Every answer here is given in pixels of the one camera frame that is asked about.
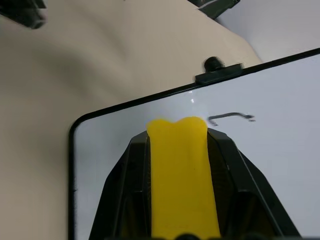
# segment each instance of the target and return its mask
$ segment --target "black frame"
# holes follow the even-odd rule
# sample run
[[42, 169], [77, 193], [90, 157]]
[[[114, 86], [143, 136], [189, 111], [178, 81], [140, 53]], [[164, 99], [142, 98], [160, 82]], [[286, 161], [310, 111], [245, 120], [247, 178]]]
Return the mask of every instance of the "black frame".
[[[295, 54], [292, 56], [280, 58], [274, 61], [262, 63], [256, 66], [248, 67], [242, 70], [241, 74], [236, 75], [236, 76], [231, 76], [228, 77], [222, 81], [216, 81], [208, 85], [213, 85], [217, 83], [221, 83], [224, 81], [228, 81], [231, 79], [235, 79], [241, 76], [245, 76], [248, 74], [253, 74], [265, 69], [277, 67], [283, 64], [287, 64], [290, 62], [294, 62], [297, 60], [305, 59], [308, 57], [312, 57], [315, 55], [320, 54], [320, 48], [316, 48], [313, 50], [309, 50], [306, 52], [302, 52], [299, 54]], [[86, 120], [93, 119], [96, 117], [100, 117], [106, 114], [114, 113], [123, 109], [131, 108], [137, 105], [149, 103], [152, 101], [156, 101], [159, 99], [163, 99], [166, 97], [170, 97], [172, 95], [176, 95], [179, 93], [187, 92], [187, 91], [192, 91], [194, 89], [202, 88], [208, 85], [199, 85], [196, 83], [191, 83], [188, 85], [180, 86], [177, 88], [173, 88], [171, 90], [159, 92], [153, 95], [145, 96], [142, 98], [138, 98], [132, 101], [124, 102], [118, 105], [114, 105], [111, 107], [107, 107], [101, 110], [97, 110], [91, 113], [87, 113], [81, 117], [79, 117], [71, 126], [68, 134], [68, 240], [74, 240], [75, 239], [75, 214], [74, 214], [74, 206], [75, 206], [75, 198], [74, 198], [74, 193], [75, 193], [75, 164], [74, 164], [74, 134], [77, 129], [77, 127], [83, 123]]]

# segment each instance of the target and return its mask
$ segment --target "yellow foam block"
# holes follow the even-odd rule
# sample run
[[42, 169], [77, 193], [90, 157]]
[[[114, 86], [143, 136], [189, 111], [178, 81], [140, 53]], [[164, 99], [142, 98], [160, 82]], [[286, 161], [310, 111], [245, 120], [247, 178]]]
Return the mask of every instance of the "yellow foam block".
[[147, 125], [151, 149], [151, 235], [220, 237], [207, 147], [198, 117]]

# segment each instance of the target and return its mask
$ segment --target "beige wall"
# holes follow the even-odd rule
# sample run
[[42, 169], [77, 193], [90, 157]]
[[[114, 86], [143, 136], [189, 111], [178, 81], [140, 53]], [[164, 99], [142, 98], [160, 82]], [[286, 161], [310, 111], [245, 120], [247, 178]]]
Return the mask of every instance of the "beige wall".
[[259, 64], [184, 0], [54, 0], [30, 31], [0, 18], [0, 239], [67, 237], [67, 135], [81, 115]]

